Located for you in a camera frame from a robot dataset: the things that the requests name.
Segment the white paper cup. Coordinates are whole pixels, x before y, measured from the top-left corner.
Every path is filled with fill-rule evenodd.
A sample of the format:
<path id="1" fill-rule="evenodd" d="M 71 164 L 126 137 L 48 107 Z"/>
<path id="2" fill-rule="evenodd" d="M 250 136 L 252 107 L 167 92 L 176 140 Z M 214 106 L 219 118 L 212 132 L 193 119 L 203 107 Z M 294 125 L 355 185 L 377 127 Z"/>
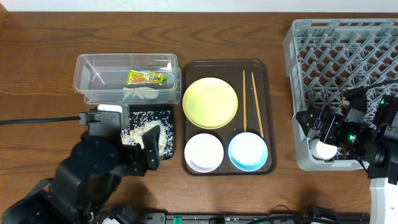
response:
<path id="1" fill-rule="evenodd" d="M 325 144 L 319 139 L 313 139 L 309 141 L 308 146 L 314 158 L 324 161 L 332 159 L 338 150 L 336 146 Z"/>

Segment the white tissue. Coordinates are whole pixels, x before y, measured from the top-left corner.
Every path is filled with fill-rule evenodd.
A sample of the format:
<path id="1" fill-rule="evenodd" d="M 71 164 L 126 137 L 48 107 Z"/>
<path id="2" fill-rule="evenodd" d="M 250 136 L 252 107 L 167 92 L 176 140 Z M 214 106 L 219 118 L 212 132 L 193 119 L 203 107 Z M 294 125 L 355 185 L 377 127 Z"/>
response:
<path id="1" fill-rule="evenodd" d="M 142 100 L 145 99 L 156 99 L 159 95 L 159 92 L 153 88 L 150 87 L 137 87 L 137 88 L 126 88 L 124 87 L 122 89 L 124 92 L 124 97 L 123 99 L 125 100 L 128 97 L 139 97 Z"/>

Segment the wooden chopstick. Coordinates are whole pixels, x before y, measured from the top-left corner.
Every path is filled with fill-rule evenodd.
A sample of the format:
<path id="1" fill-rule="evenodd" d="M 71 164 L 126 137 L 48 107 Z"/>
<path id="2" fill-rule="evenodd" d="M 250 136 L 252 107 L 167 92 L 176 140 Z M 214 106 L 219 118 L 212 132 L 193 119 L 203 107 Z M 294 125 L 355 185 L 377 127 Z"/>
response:
<path id="1" fill-rule="evenodd" d="M 257 120 L 259 124 L 259 132 L 261 135 L 261 138 L 264 138 L 264 131 L 262 128 L 262 118 L 261 118 L 261 111 L 259 107 L 259 100 L 258 100 L 258 95 L 257 95 L 257 88 L 256 88 L 256 82 L 254 78 L 254 72 L 251 72 L 251 78 L 252 78 L 252 87 L 253 87 L 253 92 L 254 92 L 254 100 L 256 104 L 256 113 L 257 113 Z"/>
<path id="2" fill-rule="evenodd" d="M 247 131 L 247 113 L 246 113 L 246 72 L 243 70 L 243 129 Z"/>

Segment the white bowl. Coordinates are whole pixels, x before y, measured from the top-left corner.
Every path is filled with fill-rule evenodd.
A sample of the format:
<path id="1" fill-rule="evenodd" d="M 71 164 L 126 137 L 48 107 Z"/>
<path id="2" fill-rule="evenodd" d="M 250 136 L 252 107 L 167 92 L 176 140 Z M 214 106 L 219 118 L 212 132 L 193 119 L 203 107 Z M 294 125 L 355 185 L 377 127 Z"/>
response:
<path id="1" fill-rule="evenodd" d="M 184 158 L 187 165 L 194 171 L 199 173 L 211 172 L 217 169 L 223 161 L 223 145 L 212 134 L 197 134 L 186 143 Z"/>

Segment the green snack wrapper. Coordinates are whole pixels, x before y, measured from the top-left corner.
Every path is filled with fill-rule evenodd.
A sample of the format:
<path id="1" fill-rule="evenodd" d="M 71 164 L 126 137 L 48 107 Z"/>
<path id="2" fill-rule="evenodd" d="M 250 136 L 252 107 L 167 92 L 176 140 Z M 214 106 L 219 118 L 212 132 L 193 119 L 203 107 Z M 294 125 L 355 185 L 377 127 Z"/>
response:
<path id="1" fill-rule="evenodd" d="M 163 85 L 166 82 L 166 75 L 149 70 L 135 71 L 130 70 L 127 75 L 125 84 L 138 85 L 138 84 L 156 84 Z"/>

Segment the blue bowl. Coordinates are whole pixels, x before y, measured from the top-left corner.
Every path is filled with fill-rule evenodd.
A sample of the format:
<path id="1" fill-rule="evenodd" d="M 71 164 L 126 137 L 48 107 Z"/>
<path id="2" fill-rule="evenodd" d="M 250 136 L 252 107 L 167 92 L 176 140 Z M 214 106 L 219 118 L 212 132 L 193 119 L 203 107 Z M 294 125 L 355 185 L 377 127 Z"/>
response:
<path id="1" fill-rule="evenodd" d="M 263 138 L 257 134 L 239 133 L 229 143 L 228 156 L 239 170 L 253 172 L 266 163 L 268 147 Z"/>

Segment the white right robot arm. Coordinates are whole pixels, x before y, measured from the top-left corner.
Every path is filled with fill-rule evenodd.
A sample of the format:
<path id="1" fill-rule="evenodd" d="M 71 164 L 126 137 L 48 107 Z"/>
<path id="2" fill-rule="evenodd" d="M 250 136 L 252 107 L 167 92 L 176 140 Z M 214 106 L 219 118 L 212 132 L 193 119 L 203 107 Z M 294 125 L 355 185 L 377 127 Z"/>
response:
<path id="1" fill-rule="evenodd" d="M 314 108 L 299 111 L 295 119 L 307 138 L 319 136 L 327 145 L 347 149 L 366 161 L 371 180 L 370 223 L 397 223 L 397 98 L 383 95 L 372 122 L 363 112 L 349 109 L 347 116 Z"/>

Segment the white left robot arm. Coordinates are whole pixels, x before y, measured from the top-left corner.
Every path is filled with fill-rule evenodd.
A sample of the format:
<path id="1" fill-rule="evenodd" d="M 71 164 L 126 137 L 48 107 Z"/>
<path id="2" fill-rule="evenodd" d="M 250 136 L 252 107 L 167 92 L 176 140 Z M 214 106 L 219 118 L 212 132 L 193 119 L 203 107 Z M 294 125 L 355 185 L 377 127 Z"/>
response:
<path id="1" fill-rule="evenodd" d="M 123 177 L 159 167 L 159 138 L 155 126 L 142 135 L 142 146 L 128 146 L 119 127 L 90 127 L 55 176 L 9 207 L 2 223 L 93 223 Z"/>

